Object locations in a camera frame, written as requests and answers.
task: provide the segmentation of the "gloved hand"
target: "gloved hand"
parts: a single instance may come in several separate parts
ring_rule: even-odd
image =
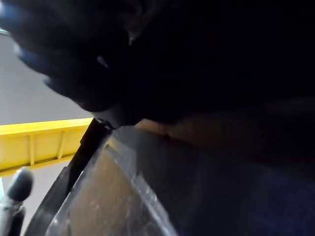
[[[119,58],[157,5],[152,0],[1,0],[0,27],[17,42],[18,57],[48,75],[50,88],[99,112],[119,99],[112,89],[119,84]]]

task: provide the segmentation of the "white wall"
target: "white wall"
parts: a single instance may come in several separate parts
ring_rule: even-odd
[[[88,118],[91,115],[41,81],[41,75],[24,66],[13,54],[13,41],[0,35],[0,125],[49,120]],[[67,163],[33,171],[34,187],[25,201],[25,230],[37,207]],[[12,177],[2,178],[4,192]]]

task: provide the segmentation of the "gray wall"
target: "gray wall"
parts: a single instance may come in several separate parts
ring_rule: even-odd
[[[9,36],[0,35],[0,125],[91,117],[47,88],[40,74],[15,57],[13,45]]]

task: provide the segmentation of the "black glove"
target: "black glove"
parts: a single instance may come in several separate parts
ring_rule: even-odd
[[[18,57],[48,76],[50,88],[99,112],[120,99],[114,89],[122,84],[119,58],[149,21],[140,17],[152,9],[144,2],[2,0],[0,27],[17,42]]]

